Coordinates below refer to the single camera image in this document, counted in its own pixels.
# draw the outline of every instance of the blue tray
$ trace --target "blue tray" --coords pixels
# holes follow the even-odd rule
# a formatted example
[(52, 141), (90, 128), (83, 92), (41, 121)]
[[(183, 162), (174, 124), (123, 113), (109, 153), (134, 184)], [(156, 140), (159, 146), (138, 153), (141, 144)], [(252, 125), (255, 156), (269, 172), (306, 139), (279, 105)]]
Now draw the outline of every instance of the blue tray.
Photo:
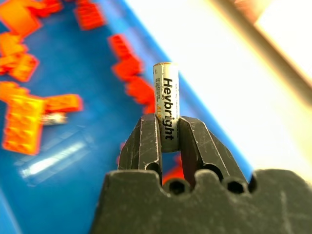
[[(117, 168), (116, 158), (142, 115), (143, 107), (125, 95), (114, 77), (117, 62), (107, 37), (123, 33), (145, 63), (152, 82), (152, 65), (166, 61), (158, 45), (121, 0), (99, 2), (109, 25), (82, 32), (73, 3), (43, 19), (44, 27), (29, 36), (29, 53), (40, 60), (31, 81), (20, 84), (37, 96), (79, 94), (84, 110), (69, 115), (69, 123), (44, 127), (41, 152), (25, 156), (0, 149), (0, 233), (88, 233), (105, 174)], [(0, 32), (5, 28), (0, 25)], [(2, 76), (0, 80), (12, 80)], [(234, 153), (244, 175), (251, 168), (222, 133), (217, 122), (194, 98), (183, 79), (181, 115), (197, 117)], [(5, 104), (0, 103), (0, 129)], [(165, 155), (164, 171), (174, 165)]]

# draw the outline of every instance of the battery label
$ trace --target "battery label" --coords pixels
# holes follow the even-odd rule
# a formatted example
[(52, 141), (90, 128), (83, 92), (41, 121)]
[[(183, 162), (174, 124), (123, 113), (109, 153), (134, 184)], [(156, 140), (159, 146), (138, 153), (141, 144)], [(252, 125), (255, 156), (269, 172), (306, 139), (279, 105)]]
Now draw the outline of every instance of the battery label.
[(160, 63), (154, 66), (153, 72), (162, 152), (175, 152), (179, 150), (178, 67), (174, 63)]

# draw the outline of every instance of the silver battery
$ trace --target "silver battery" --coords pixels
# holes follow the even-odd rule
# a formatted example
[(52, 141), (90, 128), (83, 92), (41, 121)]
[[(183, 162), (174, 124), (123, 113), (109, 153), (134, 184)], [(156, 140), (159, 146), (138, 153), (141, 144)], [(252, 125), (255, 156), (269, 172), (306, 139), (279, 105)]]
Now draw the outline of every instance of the silver battery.
[(161, 151), (175, 152), (179, 150), (179, 69), (175, 63), (162, 62), (153, 66), (153, 75)]
[(65, 113), (50, 113), (42, 116), (43, 125), (58, 125), (67, 123)]

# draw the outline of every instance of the aa battery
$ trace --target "aa battery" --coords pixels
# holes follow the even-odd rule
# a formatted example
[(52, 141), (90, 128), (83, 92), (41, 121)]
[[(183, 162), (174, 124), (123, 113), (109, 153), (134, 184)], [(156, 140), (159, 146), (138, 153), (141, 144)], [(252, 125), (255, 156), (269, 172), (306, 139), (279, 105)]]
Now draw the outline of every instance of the aa battery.
[(179, 70), (175, 63), (162, 62), (153, 66), (155, 114), (159, 122), (161, 151), (179, 150), (180, 118)]
[(42, 116), (43, 125), (58, 125), (67, 123), (65, 113), (50, 113)]

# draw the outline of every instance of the white surface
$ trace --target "white surface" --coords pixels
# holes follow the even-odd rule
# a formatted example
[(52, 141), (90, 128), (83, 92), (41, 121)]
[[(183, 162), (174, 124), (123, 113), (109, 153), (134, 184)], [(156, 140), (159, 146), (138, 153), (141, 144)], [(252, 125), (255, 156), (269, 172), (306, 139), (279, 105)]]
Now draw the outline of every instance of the white surface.
[(209, 1), (127, 3), (254, 168), (291, 169), (312, 178), (311, 109)]

